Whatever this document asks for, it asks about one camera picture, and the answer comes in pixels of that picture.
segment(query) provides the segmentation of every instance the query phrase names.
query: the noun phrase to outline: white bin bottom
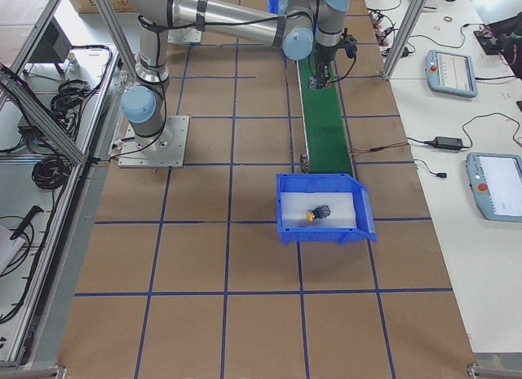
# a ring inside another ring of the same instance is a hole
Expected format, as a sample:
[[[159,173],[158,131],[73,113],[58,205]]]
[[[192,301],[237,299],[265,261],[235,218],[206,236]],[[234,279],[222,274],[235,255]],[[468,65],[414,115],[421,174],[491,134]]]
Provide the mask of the white bin bottom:
[[[309,222],[307,211],[322,205],[330,207],[330,216]],[[353,194],[282,192],[281,221],[283,228],[356,228]]]

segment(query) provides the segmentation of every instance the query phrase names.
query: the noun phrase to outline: blue plastic tray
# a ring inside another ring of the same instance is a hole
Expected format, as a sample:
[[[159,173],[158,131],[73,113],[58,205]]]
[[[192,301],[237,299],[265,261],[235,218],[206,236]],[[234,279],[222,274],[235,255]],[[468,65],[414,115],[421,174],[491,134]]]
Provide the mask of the blue plastic tray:
[[[368,189],[348,174],[278,174],[277,231],[281,242],[338,242],[343,245],[355,240],[377,241],[374,219],[369,205]],[[281,193],[350,192],[356,211],[356,227],[283,227]]]

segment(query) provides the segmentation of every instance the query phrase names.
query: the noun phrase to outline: emergency stop button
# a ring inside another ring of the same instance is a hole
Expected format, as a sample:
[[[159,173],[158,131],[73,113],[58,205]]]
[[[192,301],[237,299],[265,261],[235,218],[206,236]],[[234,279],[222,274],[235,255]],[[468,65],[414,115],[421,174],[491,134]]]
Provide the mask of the emergency stop button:
[[[488,185],[486,185],[485,183],[479,183],[476,186],[476,190],[478,190],[481,193],[484,193],[484,192],[486,192],[488,190]]]

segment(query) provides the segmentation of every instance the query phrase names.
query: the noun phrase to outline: small object in bin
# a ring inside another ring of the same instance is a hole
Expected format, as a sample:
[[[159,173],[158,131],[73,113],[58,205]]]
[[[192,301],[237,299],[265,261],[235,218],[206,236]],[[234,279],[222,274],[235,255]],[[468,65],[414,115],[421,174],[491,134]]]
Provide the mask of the small object in bin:
[[[327,218],[330,214],[330,207],[328,205],[321,205],[314,210],[307,211],[307,220],[313,222],[317,218]]]

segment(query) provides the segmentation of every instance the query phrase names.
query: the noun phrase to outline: cardboard box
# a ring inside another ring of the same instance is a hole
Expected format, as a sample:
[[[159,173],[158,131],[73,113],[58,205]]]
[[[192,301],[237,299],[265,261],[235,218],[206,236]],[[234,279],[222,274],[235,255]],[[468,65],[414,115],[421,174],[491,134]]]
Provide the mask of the cardboard box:
[[[94,14],[98,11],[94,0],[69,0],[78,14]],[[116,12],[134,12],[129,0],[110,0]]]

